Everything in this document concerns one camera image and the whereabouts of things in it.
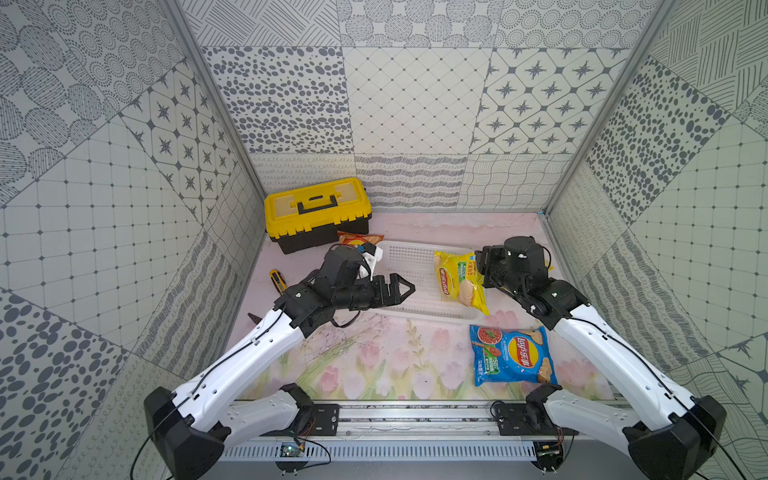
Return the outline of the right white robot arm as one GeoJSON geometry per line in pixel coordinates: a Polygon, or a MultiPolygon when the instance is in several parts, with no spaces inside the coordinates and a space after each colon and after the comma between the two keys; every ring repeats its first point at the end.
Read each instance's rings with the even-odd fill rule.
{"type": "Polygon", "coordinates": [[[586,400],[551,380],[526,397],[533,430],[571,430],[626,454],[649,479],[689,479],[722,450],[727,413],[711,396],[696,397],[647,361],[589,300],[545,265],[545,249],[517,236],[476,253],[485,286],[515,300],[550,332],[580,351],[619,390],[626,409],[586,400]]]}

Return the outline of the yellow Lay's bag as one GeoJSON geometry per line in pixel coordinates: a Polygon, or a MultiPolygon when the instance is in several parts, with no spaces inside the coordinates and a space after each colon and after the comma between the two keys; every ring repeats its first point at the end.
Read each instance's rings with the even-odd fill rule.
{"type": "Polygon", "coordinates": [[[479,272],[476,254],[435,251],[433,259],[441,295],[488,315],[484,277],[479,272]]]}

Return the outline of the blue Lay's chip bag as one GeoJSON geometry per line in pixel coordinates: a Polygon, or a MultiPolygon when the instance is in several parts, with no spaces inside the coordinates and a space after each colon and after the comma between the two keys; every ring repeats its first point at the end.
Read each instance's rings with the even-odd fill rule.
{"type": "Polygon", "coordinates": [[[546,329],[508,330],[471,325],[474,384],[558,384],[546,329]]]}

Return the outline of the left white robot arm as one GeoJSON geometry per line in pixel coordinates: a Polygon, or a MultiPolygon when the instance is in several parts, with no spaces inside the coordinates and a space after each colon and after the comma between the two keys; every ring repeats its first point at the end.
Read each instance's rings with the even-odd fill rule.
{"type": "Polygon", "coordinates": [[[355,314],[402,304],[416,288],[397,273],[377,275],[383,257],[370,243],[334,245],[320,268],[284,290],[274,306],[234,347],[173,390],[159,387],[144,400],[149,443],[174,479],[199,479],[224,451],[265,434],[301,434],[315,426],[314,402],[297,384],[240,406],[235,400],[286,352],[339,310],[355,314]]]}

